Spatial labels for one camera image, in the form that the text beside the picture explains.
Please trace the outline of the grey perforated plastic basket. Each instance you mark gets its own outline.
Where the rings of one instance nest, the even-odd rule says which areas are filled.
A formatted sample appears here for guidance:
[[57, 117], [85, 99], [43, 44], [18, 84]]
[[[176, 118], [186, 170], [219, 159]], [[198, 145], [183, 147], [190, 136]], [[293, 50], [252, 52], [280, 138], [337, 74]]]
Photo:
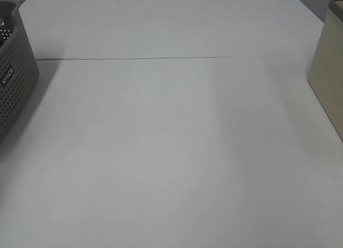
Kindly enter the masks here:
[[22, 113], [36, 86], [39, 69], [14, 1], [1, 1], [1, 141]]

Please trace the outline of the beige fabric storage bin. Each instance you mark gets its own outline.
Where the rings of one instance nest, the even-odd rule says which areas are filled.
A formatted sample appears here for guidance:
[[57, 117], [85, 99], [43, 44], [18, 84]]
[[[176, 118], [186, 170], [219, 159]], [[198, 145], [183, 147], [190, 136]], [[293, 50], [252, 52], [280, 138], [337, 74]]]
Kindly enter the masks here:
[[307, 81], [342, 138], [342, 0], [330, 0]]

